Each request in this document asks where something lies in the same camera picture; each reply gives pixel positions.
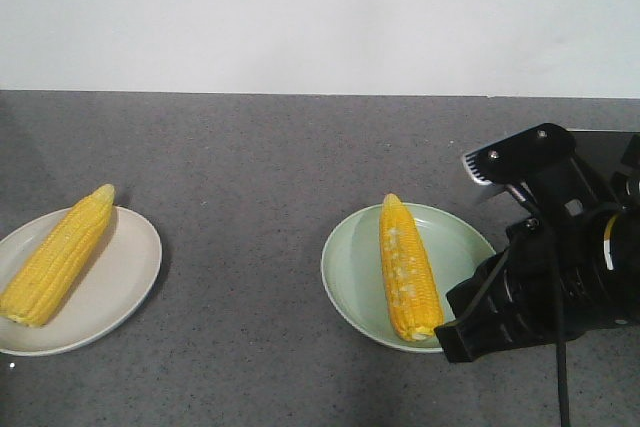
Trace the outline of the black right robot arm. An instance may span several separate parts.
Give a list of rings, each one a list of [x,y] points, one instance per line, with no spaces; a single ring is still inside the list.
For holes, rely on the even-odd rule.
[[[530,217],[506,234],[508,247],[446,294],[454,318],[435,332],[449,361],[638,324],[638,213],[601,212],[576,231]]]

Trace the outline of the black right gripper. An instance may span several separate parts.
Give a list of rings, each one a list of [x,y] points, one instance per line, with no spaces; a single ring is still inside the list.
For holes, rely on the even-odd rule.
[[[453,319],[435,328],[450,363],[564,344],[613,325],[613,217],[557,228],[536,217],[510,227],[509,246],[446,294]]]

